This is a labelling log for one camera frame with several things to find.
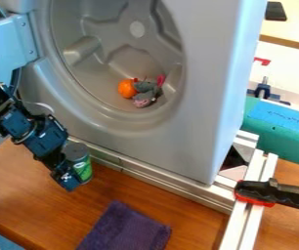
teal object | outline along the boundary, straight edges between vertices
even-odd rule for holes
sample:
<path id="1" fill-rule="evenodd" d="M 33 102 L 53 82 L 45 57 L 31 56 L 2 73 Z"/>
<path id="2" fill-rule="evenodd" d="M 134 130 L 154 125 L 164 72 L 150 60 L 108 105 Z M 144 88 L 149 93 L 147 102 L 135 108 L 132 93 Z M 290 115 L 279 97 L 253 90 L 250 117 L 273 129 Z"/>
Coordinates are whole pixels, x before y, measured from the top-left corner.
<path id="1" fill-rule="evenodd" d="M 247 97 L 241 129 L 260 136 L 259 149 L 299 164 L 299 111 Z"/>

clamp handle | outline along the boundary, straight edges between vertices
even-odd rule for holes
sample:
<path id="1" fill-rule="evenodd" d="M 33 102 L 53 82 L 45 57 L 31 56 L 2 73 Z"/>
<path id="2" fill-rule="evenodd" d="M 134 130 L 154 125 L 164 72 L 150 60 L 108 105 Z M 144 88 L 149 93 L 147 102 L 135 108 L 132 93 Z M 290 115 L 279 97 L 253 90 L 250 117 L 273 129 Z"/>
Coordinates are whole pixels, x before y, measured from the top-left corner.
<path id="1" fill-rule="evenodd" d="M 299 209 L 299 187 L 279 184 L 273 178 L 264 183 L 240 181 L 235 187 L 235 197 L 240 201 L 268 207 L 278 203 Z"/>

purple towel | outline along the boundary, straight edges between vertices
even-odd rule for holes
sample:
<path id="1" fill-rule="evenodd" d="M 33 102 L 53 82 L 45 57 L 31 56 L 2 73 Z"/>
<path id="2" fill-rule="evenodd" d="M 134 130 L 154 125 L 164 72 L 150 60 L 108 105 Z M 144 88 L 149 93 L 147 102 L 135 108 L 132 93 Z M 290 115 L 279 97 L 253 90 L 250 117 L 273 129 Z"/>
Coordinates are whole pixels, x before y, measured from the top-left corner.
<path id="1" fill-rule="evenodd" d="M 161 250 L 171 229 L 112 201 L 77 250 Z"/>

washing machine drum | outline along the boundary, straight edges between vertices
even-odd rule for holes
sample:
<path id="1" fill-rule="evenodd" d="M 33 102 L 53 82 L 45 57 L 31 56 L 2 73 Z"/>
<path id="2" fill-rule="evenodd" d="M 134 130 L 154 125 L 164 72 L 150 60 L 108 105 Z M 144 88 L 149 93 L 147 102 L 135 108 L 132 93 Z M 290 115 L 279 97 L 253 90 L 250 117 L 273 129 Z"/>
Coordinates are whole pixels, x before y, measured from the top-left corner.
<path id="1" fill-rule="evenodd" d="M 266 1 L 0 0 L 0 81 L 90 144 L 211 184 L 238 130 Z M 145 108 L 124 78 L 166 76 Z"/>

wooden table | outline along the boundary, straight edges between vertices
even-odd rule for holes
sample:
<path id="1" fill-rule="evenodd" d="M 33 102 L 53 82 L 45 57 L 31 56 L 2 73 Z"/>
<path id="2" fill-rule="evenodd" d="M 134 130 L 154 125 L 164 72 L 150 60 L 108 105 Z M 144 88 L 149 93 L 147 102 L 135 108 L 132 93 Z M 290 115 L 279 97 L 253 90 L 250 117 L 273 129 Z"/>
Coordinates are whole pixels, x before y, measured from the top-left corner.
<path id="1" fill-rule="evenodd" d="M 260 40 L 299 49 L 299 0 L 278 2 L 283 5 L 287 21 L 264 21 Z"/>
<path id="2" fill-rule="evenodd" d="M 167 249 L 217 249 L 228 216 L 106 167 L 72 193 L 22 146 L 0 146 L 0 233 L 26 249 L 74 249 L 113 199 L 170 225 Z M 280 181 L 299 185 L 299 166 L 280 161 Z M 266 209 L 255 249 L 299 249 L 299 210 Z"/>

